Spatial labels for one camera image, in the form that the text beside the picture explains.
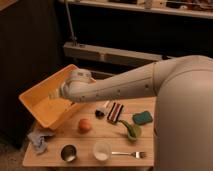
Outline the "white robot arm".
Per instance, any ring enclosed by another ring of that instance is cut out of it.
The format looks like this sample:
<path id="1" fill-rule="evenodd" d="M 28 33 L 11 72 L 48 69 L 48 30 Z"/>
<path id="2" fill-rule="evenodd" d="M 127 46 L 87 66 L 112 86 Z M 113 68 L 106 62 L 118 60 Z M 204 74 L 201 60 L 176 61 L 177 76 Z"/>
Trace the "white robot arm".
<path id="1" fill-rule="evenodd" d="M 91 81 L 84 69 L 59 88 L 74 102 L 155 97 L 154 170 L 213 171 L 213 59 L 162 60 Z"/>

